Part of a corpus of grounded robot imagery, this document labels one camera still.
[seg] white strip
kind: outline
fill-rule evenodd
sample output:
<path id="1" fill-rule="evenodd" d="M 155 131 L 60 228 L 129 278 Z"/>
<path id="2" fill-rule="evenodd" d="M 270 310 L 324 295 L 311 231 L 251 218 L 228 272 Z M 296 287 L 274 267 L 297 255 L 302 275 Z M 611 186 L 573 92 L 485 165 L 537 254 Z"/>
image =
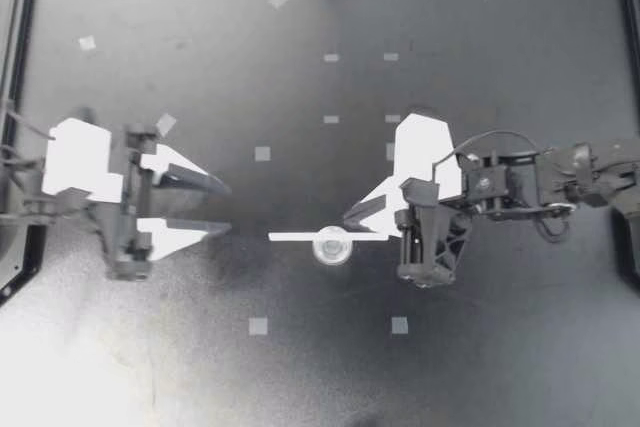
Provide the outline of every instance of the white strip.
<path id="1" fill-rule="evenodd" d="M 345 233 L 319 233 L 319 232 L 269 232 L 271 242 L 326 242 L 329 240 L 340 241 L 377 241 L 389 240 L 387 234 L 377 232 L 345 232 Z"/>

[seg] small white square marker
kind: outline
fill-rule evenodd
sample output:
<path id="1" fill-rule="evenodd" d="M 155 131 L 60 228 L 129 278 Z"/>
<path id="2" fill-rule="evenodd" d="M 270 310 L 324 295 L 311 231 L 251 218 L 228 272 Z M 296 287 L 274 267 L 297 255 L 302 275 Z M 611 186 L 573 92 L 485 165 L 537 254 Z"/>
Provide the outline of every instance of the small white square marker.
<path id="1" fill-rule="evenodd" d="M 387 142 L 387 160 L 393 162 L 393 156 L 396 151 L 396 144 L 393 142 Z"/>
<path id="2" fill-rule="evenodd" d="M 256 147 L 256 162 L 269 162 L 271 160 L 271 147 Z"/>
<path id="3" fill-rule="evenodd" d="M 80 48 L 85 52 L 89 50 L 94 50 L 97 47 L 96 39 L 93 37 L 93 35 L 79 38 L 78 44 L 80 44 Z"/>
<path id="4" fill-rule="evenodd" d="M 276 10 L 279 10 L 281 7 L 284 7 L 284 4 L 289 2 L 289 0 L 268 0 L 267 1 L 271 7 Z"/>
<path id="5" fill-rule="evenodd" d="M 156 123 L 156 128 L 160 135 L 166 137 L 169 131 L 176 125 L 176 119 L 169 114 L 162 114 L 162 117 Z"/>
<path id="6" fill-rule="evenodd" d="M 406 317 L 391 317 L 391 335 L 408 335 L 409 322 Z"/>
<path id="7" fill-rule="evenodd" d="M 269 333 L 269 319 L 266 317 L 249 318 L 249 335 L 267 335 Z"/>

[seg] black plastic part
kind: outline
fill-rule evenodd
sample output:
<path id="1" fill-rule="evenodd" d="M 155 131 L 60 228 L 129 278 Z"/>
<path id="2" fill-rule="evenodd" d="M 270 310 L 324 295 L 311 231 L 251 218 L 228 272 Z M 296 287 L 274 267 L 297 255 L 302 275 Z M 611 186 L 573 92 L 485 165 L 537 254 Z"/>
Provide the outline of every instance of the black plastic part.
<path id="1" fill-rule="evenodd" d="M 438 203 L 435 182 L 412 178 L 401 188 L 410 207 L 395 213 L 402 232 L 398 276 L 420 287 L 451 284 L 471 223 L 458 219 L 464 214 Z"/>
<path id="2" fill-rule="evenodd" d="M 231 188 L 214 175 L 201 174 L 179 165 L 169 164 L 157 188 L 200 190 L 219 195 L 231 195 Z"/>
<path id="3" fill-rule="evenodd" d="M 364 227 L 360 222 L 376 212 L 384 210 L 386 206 L 387 200 L 384 195 L 369 199 L 365 202 L 358 202 L 343 215 L 342 221 L 344 225 L 350 229 L 363 230 Z"/>

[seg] white tape marker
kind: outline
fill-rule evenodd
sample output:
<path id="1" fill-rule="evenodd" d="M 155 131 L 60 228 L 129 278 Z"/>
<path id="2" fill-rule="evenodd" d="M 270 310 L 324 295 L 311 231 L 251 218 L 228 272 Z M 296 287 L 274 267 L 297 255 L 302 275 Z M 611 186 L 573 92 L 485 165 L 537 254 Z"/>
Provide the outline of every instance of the white tape marker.
<path id="1" fill-rule="evenodd" d="M 80 44 L 80 48 L 85 52 L 88 52 L 89 50 L 95 50 L 96 48 L 96 39 L 93 37 L 93 35 L 79 38 L 78 43 Z"/>
<path id="2" fill-rule="evenodd" d="M 406 317 L 391 317 L 391 335 L 409 335 L 409 322 Z"/>
<path id="3" fill-rule="evenodd" d="M 269 162 L 271 160 L 271 147 L 256 147 L 255 159 L 256 162 Z"/>
<path id="4" fill-rule="evenodd" d="M 160 132 L 161 136 L 166 137 L 173 126 L 176 125 L 176 122 L 177 120 L 173 116 L 169 114 L 162 114 L 162 117 L 160 117 L 156 123 L 156 128 L 158 129 L 158 132 Z"/>
<path id="5" fill-rule="evenodd" d="M 396 154 L 396 144 L 393 142 L 387 142 L 387 160 L 393 162 Z"/>
<path id="6" fill-rule="evenodd" d="M 276 10 L 280 10 L 287 2 L 289 0 L 267 0 L 267 3 Z"/>

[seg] black tabletop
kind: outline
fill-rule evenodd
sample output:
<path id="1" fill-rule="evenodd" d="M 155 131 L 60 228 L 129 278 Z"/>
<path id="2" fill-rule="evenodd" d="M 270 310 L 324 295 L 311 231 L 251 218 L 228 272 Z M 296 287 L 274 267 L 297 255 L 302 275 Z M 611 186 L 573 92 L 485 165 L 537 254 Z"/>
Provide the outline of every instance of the black tabletop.
<path id="1" fill-rule="evenodd" d="M 80 105 L 114 135 L 173 116 L 166 143 L 234 195 L 163 194 L 157 212 L 234 229 L 127 284 L 104 278 L 97 240 L 53 228 L 43 271 L 0 310 L 0 371 L 19 379 L 2 397 L 41 406 L 21 419 L 637 423 L 640 299 L 607 209 L 580 209 L 554 246 L 478 221 L 458 282 L 425 291 L 395 278 L 395 241 L 331 269 L 267 240 L 339 225 L 416 108 L 456 142 L 636 135 L 620 0 L 36 0 L 25 72 L 41 126 Z"/>

